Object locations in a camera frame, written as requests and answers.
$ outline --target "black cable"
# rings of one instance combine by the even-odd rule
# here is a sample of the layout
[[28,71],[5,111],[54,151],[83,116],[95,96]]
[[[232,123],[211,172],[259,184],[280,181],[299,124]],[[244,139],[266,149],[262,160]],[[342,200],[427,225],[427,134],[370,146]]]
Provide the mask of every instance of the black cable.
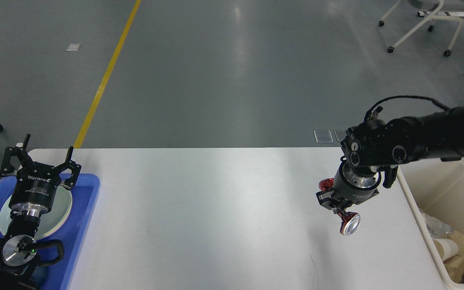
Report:
[[419,95],[394,95],[392,97],[381,99],[381,101],[378,101],[368,111],[366,111],[364,122],[368,121],[368,118],[370,117],[370,114],[372,114],[375,107],[377,107],[379,104],[384,103],[385,101],[389,101],[390,99],[424,99],[426,101],[431,101],[435,106],[441,108],[444,111],[450,110],[449,107],[443,105],[442,103],[440,103],[440,101],[438,101],[437,99],[433,99],[432,97],[422,97]]

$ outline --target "white plate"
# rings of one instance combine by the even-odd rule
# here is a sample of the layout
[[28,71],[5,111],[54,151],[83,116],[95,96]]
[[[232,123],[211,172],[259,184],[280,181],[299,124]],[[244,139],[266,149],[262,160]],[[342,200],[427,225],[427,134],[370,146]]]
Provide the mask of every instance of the white plate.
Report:
[[[6,235],[8,225],[12,221],[10,219],[10,196],[0,211],[0,231]],[[73,196],[70,191],[63,187],[57,188],[55,200],[53,201],[53,208],[49,213],[45,213],[40,217],[40,224],[37,233],[35,233],[35,240],[39,240],[52,235],[56,232],[69,217],[71,206],[73,205]]]

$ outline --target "white chair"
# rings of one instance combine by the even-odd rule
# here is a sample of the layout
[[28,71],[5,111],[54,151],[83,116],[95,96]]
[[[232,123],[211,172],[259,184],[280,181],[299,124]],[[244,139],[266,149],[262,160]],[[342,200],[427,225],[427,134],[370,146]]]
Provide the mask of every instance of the white chair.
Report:
[[[393,7],[391,7],[390,10],[388,10],[388,12],[386,12],[381,17],[381,20],[379,21],[379,26],[384,26],[384,20],[403,1],[404,0],[398,0],[398,2],[395,3],[395,5],[393,5]],[[413,27],[409,32],[407,32],[401,39],[399,39],[394,45],[388,47],[388,53],[392,53],[397,46],[399,46],[404,40],[406,40],[411,34],[413,34],[418,28],[420,28],[426,22],[431,21],[433,19],[439,19],[439,20],[456,21],[458,23],[454,36],[452,37],[451,42],[449,44],[449,47],[447,48],[445,52],[443,52],[444,56],[451,55],[451,49],[454,46],[454,43],[456,42],[456,38],[459,35],[459,31],[462,27],[463,20],[460,17],[450,16],[449,12],[464,11],[464,0],[408,0],[407,2],[409,2],[411,6],[415,7],[419,11],[426,12],[425,17],[422,21],[416,24],[415,27]],[[445,15],[438,15],[438,12],[445,12]],[[434,30],[433,24],[430,24],[427,30],[429,32],[433,31]]]

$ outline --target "plastic bag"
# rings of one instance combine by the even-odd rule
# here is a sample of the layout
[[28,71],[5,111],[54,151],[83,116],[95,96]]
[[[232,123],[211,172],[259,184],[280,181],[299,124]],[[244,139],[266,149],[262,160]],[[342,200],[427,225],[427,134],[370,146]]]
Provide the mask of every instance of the plastic bag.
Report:
[[429,231],[429,234],[433,238],[446,238],[449,234],[454,233],[454,229],[449,226],[448,224],[445,224],[444,222],[441,222],[440,220],[437,220],[428,214],[424,213],[420,209],[420,213],[422,214],[422,218],[427,225],[427,230]]

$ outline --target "white bin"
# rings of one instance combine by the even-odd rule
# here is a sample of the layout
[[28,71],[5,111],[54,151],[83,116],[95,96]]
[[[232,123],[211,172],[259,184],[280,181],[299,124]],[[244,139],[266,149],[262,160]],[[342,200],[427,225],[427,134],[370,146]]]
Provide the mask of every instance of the white bin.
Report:
[[400,166],[400,169],[402,173],[398,175],[399,182],[407,195],[416,222],[445,286],[464,289],[464,284],[457,284],[449,279],[416,207],[418,205],[429,215],[464,234],[464,158],[456,162],[442,162],[439,159],[421,160]]

